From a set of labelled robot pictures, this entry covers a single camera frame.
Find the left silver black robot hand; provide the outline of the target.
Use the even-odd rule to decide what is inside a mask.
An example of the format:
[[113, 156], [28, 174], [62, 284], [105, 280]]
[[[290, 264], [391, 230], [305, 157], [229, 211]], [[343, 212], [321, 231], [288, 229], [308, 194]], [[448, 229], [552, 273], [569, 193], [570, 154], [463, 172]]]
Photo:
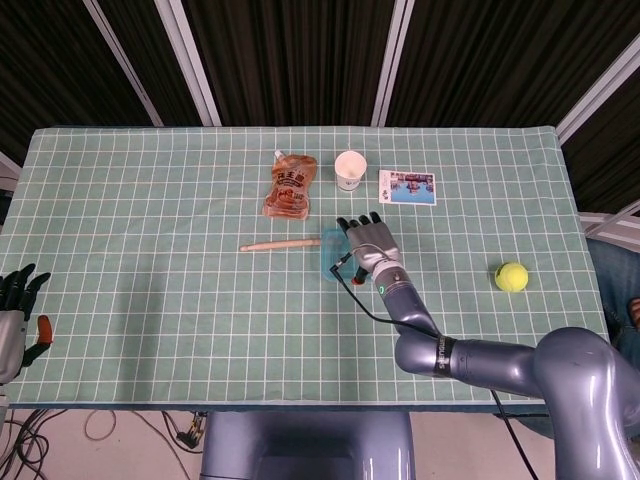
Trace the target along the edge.
[[28, 282], [36, 265], [31, 263], [21, 270], [1, 278], [1, 385], [12, 382], [22, 369], [30, 367], [53, 344], [53, 328], [47, 315], [37, 317], [37, 339], [29, 348], [26, 336], [29, 321], [40, 288], [51, 273], [37, 275]]

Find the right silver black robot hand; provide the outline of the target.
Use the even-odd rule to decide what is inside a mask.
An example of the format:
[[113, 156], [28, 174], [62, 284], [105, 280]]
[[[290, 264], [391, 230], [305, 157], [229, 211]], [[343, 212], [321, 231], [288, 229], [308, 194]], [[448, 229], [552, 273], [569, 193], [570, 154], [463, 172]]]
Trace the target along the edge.
[[371, 211], [351, 220], [338, 217], [336, 222], [347, 237], [358, 264], [352, 279], [354, 285], [363, 285], [368, 275], [376, 276], [374, 271], [379, 263], [401, 264], [400, 249], [377, 212]]

